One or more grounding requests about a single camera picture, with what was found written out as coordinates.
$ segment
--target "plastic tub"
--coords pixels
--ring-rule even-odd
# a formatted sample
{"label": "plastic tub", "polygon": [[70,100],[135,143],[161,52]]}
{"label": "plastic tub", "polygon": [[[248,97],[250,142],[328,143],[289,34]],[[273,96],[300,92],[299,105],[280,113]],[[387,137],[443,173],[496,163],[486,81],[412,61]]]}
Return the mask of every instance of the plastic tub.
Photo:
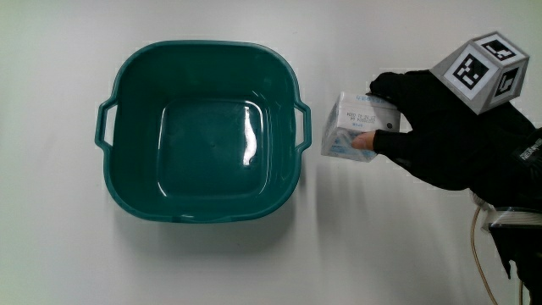
{"label": "plastic tub", "polygon": [[[117,106],[112,145],[107,111]],[[296,146],[295,108],[303,113]],[[296,188],[310,109],[274,51],[251,43],[159,42],[133,54],[98,111],[96,144],[121,208],[142,219],[255,219]]]}

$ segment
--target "gloved hand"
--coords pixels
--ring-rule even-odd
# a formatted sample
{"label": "gloved hand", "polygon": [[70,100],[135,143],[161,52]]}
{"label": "gloved hand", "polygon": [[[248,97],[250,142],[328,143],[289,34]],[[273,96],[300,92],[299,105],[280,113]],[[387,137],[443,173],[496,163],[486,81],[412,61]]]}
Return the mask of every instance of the gloved hand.
{"label": "gloved hand", "polygon": [[[371,94],[395,104],[412,131],[364,133],[354,139],[354,148],[372,148],[419,179],[446,190],[473,186],[488,202],[512,198],[502,195],[512,194],[516,172],[502,160],[509,158],[534,126],[510,103],[476,115],[428,70],[404,75],[386,72],[370,89]],[[505,191],[492,192],[502,187]]]}

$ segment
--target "cable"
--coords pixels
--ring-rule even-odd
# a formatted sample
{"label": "cable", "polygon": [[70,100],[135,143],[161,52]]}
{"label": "cable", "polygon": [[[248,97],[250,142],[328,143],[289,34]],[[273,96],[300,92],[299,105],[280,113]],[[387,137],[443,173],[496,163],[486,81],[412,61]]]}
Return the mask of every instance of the cable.
{"label": "cable", "polygon": [[474,212],[473,217],[473,224],[471,225],[471,248],[473,249],[473,255],[474,255],[474,261],[476,262],[476,267],[478,267],[478,272],[480,273],[480,276],[482,276],[482,281],[485,285],[485,290],[489,294],[489,298],[491,298],[491,301],[494,305],[499,305],[495,298],[493,297],[493,293],[491,293],[491,289],[489,288],[488,281],[485,279],[484,271],[482,271],[482,267],[480,266],[480,262],[478,260],[478,254],[476,253],[476,246],[474,245],[474,228],[476,227],[476,220],[478,220],[478,215],[480,214],[480,207],[476,208],[476,212]]}
{"label": "cable", "polygon": [[519,305],[523,305],[523,281],[519,281]]}

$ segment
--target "small cardboard box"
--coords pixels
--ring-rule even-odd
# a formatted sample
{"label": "small cardboard box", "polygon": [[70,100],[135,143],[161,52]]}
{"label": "small cardboard box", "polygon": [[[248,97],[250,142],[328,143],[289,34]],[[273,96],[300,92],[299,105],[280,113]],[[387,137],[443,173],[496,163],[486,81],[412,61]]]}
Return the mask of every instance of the small cardboard box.
{"label": "small cardboard box", "polygon": [[499,32],[476,37],[430,71],[475,114],[521,93],[529,56]]}
{"label": "small cardboard box", "polygon": [[384,99],[341,92],[324,127],[323,156],[369,162],[376,153],[351,147],[354,138],[374,130],[399,131],[401,113]]}

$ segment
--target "white table surface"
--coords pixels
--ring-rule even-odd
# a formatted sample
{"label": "white table surface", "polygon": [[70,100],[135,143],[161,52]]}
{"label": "white table surface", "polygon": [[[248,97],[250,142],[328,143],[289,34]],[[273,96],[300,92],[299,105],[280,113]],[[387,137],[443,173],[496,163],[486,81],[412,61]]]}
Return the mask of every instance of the white table surface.
{"label": "white table surface", "polygon": [[[515,104],[540,127],[540,12],[527,0],[0,0],[0,303],[489,304],[467,191],[435,189],[383,156],[322,157],[322,127],[340,91],[430,68],[491,31],[531,56]],[[134,51],[177,39],[256,42],[294,68],[313,145],[275,213],[153,223],[109,196],[97,107]],[[517,303],[517,277],[477,234],[497,299]]]}

